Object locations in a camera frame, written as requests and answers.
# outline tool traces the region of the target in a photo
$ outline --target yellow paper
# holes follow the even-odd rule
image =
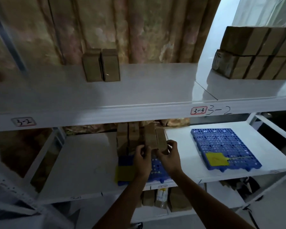
[[[135,167],[133,165],[117,166],[115,182],[130,182],[134,179]]]
[[[222,153],[206,153],[211,166],[229,165],[229,158],[226,158]]]

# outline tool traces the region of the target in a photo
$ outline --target hand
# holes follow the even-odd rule
[[[147,180],[152,170],[152,149],[148,146],[145,152],[145,157],[142,157],[143,147],[144,145],[136,147],[133,163],[136,167],[136,176],[144,177]]]
[[[168,146],[168,150],[170,151],[170,153],[168,155],[164,155],[158,150],[157,157],[160,159],[166,172],[172,177],[175,173],[182,173],[182,168],[177,148],[177,142],[173,140],[168,140],[167,144],[172,146]]]

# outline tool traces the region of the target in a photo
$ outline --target left hand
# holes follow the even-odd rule
[[[137,146],[133,164],[136,167],[136,176],[144,177],[147,180],[152,170],[152,149],[148,146],[146,148],[145,157],[142,157],[143,148],[144,145]]]

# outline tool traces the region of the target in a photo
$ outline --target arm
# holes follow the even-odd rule
[[[139,145],[133,158],[136,167],[134,180],[126,187],[115,203],[109,208],[105,215],[94,225],[93,228],[128,228],[133,212],[140,199],[140,195],[147,182],[152,169],[151,149],[148,147],[146,155],[142,157],[142,148]]]
[[[217,228],[219,225],[222,228],[253,229],[239,215],[205,192],[185,175],[181,169],[177,142],[168,140],[167,143],[172,146],[172,148],[169,147],[169,155],[158,151],[157,156],[170,177],[182,189],[206,229]]]

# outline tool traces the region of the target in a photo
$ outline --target blue plastic pallet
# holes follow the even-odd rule
[[[208,170],[219,169],[224,172],[226,169],[245,169],[249,172],[252,168],[262,167],[262,164],[230,128],[198,128],[192,129],[191,134]],[[208,152],[222,153],[229,158],[229,165],[211,166],[206,157]]]
[[[120,156],[118,166],[133,165],[133,157],[133,155]],[[158,160],[157,158],[152,158],[152,171],[150,172],[147,182],[160,181],[161,183],[164,183],[164,181],[169,178],[170,176],[163,168],[160,160]],[[118,181],[118,186],[123,186],[127,184],[129,184],[129,182]]]

